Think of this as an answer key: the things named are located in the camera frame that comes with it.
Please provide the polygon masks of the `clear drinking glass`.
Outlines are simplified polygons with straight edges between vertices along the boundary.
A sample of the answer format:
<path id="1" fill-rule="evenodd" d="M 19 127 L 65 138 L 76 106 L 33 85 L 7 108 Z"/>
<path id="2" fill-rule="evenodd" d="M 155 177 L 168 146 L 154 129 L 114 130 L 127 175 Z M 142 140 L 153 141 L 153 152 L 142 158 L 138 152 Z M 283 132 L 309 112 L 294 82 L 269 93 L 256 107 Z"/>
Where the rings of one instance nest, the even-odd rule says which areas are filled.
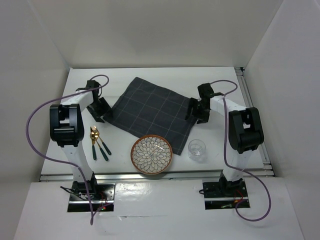
<path id="1" fill-rule="evenodd" d="M 188 144 L 188 157 L 198 163 L 207 161 L 207 148 L 200 139 L 191 140 Z"/>

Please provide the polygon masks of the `dark grey checked cloth napkin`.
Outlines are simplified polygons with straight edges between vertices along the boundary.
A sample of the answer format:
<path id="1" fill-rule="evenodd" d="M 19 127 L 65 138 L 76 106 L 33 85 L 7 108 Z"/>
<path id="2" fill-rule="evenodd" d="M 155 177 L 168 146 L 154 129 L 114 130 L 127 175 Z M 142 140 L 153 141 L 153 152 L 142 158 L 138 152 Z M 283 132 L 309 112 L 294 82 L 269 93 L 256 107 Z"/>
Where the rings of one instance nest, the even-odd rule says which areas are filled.
<path id="1" fill-rule="evenodd" d="M 189 98 L 135 77 L 104 120 L 137 138 L 157 135 L 167 140 L 178 156 L 197 119 L 186 118 Z"/>

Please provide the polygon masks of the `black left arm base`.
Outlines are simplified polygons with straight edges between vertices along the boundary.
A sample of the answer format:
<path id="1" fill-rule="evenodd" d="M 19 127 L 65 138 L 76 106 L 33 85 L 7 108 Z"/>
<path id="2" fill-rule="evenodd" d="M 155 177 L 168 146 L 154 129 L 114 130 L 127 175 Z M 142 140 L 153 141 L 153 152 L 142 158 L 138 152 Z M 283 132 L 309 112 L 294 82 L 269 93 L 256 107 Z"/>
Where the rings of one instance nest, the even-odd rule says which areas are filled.
<path id="1" fill-rule="evenodd" d="M 60 186 L 60 188 L 69 194 L 69 200 L 71 202 L 89 202 L 88 194 L 85 189 L 77 191 L 74 187 L 67 188 L 64 186 Z M 89 196 L 94 204 L 107 203 L 114 200 L 115 190 L 116 185 L 114 183 L 98 184 L 95 190 L 89 191 Z"/>

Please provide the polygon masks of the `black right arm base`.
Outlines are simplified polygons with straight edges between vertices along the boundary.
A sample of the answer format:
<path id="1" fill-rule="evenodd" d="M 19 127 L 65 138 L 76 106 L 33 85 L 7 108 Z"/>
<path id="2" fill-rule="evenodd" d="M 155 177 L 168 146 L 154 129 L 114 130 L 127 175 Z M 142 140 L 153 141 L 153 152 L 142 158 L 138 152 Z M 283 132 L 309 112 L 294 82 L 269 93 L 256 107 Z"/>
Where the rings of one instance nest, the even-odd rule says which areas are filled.
<path id="1" fill-rule="evenodd" d="M 248 197 L 244 181 L 229 184 L 225 182 L 203 182 L 198 191 L 205 198 L 244 198 Z"/>

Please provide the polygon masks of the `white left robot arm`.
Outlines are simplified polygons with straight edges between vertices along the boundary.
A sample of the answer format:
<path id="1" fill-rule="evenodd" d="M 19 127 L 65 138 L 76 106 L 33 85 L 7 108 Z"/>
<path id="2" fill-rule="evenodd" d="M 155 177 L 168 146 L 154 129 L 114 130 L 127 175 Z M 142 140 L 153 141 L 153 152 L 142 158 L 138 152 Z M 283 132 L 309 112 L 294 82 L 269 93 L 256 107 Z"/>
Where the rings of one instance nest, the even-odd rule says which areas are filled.
<path id="1" fill-rule="evenodd" d="M 82 144 L 85 136 L 82 112 L 87 109 L 98 123 L 104 123 L 113 116 L 112 108 L 100 96 L 101 87 L 91 78 L 85 87 L 78 88 L 76 94 L 67 101 L 53 104 L 49 109 L 50 137 L 61 147 L 67 157 L 66 163 L 71 165 L 75 193 L 81 193 L 88 200 L 97 197 L 99 187 Z"/>

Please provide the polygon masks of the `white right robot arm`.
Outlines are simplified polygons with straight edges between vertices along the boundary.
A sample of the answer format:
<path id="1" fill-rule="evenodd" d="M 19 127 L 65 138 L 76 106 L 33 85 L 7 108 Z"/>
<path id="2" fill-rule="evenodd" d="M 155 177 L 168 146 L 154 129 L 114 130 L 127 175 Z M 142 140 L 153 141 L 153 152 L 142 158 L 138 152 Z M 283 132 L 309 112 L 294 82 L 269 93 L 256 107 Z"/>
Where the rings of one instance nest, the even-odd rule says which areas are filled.
<path id="1" fill-rule="evenodd" d="M 213 90 L 210 83 L 198 86 L 198 98 L 187 98 L 169 89 L 135 78 L 113 107 L 107 108 L 104 121 L 137 137 L 130 151 L 134 167 L 141 173 L 156 175 L 166 170 L 173 155 L 185 146 L 200 155 L 201 148 L 188 141 L 195 124 L 205 124 L 210 113 L 224 117 L 224 148 L 233 149 L 226 159 L 218 186 L 207 194 L 231 196 L 244 185 L 243 173 L 248 158 L 264 141 L 260 114 L 255 107 L 228 101 L 226 94 Z"/>

